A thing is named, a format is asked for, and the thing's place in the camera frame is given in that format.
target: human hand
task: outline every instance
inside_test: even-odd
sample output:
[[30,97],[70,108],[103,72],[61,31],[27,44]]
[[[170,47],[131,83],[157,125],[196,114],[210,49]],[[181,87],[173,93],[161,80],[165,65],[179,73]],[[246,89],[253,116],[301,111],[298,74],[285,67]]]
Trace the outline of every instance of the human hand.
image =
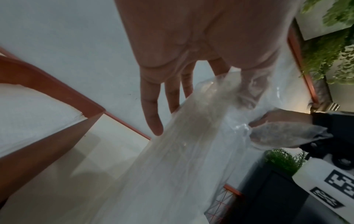
[[[180,83],[186,97],[193,92],[198,60],[208,60],[215,75],[228,72],[230,65],[241,68],[240,95],[255,104],[267,79],[254,83],[252,72],[273,67],[299,2],[116,0],[140,67],[142,108],[153,133],[163,132],[157,111],[161,84],[173,112],[179,107]],[[255,86],[256,93],[249,91]]]
[[312,124],[312,116],[311,114],[278,109],[266,113],[261,119],[251,122],[249,126],[254,128],[265,123],[280,121]]

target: brown tray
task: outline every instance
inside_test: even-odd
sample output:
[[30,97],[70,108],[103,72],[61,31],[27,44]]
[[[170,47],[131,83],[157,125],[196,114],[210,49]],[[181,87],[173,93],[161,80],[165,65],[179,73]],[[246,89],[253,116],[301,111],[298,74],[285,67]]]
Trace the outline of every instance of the brown tray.
[[84,121],[0,158],[1,202],[72,149],[105,109],[39,68],[4,56],[0,56],[0,83],[20,84],[35,89],[71,105],[87,117]]

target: white paper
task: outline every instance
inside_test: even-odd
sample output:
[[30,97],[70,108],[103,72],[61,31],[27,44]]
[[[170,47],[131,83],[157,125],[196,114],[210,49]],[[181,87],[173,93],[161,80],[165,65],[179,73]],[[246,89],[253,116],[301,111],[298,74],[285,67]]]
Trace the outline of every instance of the white paper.
[[74,107],[46,94],[0,83],[0,157],[85,119]]

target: qr code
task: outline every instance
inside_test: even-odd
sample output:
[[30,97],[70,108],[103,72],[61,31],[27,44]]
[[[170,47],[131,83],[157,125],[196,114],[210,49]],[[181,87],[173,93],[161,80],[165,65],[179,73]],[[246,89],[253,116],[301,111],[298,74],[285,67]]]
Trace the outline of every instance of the qr code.
[[310,190],[310,192],[334,209],[344,207],[342,203],[340,203],[339,201],[337,201],[336,199],[334,199],[333,197],[331,197],[329,194],[322,191],[318,187],[313,188],[312,190]]
[[343,194],[354,199],[354,180],[352,178],[338,172],[337,170],[333,170],[324,181]]

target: crumpled plastic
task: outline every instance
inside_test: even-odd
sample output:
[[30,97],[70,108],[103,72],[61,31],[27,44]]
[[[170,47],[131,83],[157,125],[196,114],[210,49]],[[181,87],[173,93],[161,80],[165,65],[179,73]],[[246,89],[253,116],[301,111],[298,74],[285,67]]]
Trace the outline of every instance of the crumpled plastic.
[[[271,75],[267,70],[259,74]],[[242,98],[240,80],[240,73],[234,72],[198,84],[173,114],[163,135],[149,142],[109,189],[110,196],[97,212],[88,214],[90,223],[188,224],[203,214],[251,145],[248,123],[273,110],[281,100],[273,91],[254,109],[245,108],[238,100]],[[278,89],[276,83],[271,85]],[[251,82],[249,88],[253,86],[257,84]],[[297,145],[329,137],[314,125],[267,125],[253,133],[265,150],[284,141]],[[299,136],[293,136],[292,128]]]

